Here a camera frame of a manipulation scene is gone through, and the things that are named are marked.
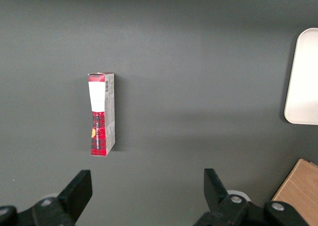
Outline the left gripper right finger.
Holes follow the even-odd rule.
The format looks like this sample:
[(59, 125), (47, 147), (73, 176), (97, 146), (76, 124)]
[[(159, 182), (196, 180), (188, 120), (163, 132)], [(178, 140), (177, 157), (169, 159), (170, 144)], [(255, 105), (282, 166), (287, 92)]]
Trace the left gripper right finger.
[(259, 207), (237, 193), (228, 193), (212, 168), (204, 169), (204, 196), (209, 208), (196, 226), (305, 226), (288, 203), (268, 201)]

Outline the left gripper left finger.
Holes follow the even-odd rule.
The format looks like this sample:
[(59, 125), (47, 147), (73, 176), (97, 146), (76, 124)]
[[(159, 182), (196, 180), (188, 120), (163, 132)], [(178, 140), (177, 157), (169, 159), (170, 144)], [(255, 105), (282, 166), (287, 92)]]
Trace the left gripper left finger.
[(18, 214), (19, 226), (74, 226), (92, 197), (91, 171), (81, 170), (56, 196)]

